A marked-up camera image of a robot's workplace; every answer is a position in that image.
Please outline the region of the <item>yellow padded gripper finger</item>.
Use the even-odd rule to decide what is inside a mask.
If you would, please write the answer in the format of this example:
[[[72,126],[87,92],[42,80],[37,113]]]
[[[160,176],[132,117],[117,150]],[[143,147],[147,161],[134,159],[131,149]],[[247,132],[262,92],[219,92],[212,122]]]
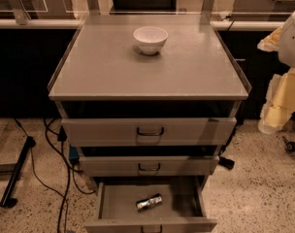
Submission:
[[[266,52],[278,51],[281,30],[282,27],[275,29],[270,35],[266,36],[258,43],[257,48]]]
[[[258,129],[265,134],[280,131],[295,113],[295,68],[283,75],[274,74],[266,93]]]

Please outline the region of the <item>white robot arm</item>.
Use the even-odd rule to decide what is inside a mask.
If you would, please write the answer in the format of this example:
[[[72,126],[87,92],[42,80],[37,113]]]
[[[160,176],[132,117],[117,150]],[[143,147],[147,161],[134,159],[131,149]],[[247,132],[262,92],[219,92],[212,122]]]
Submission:
[[[276,51],[279,61],[290,67],[283,75],[273,75],[258,122],[262,133],[274,134],[295,113],[295,11],[283,26],[261,40],[257,48],[266,52]]]

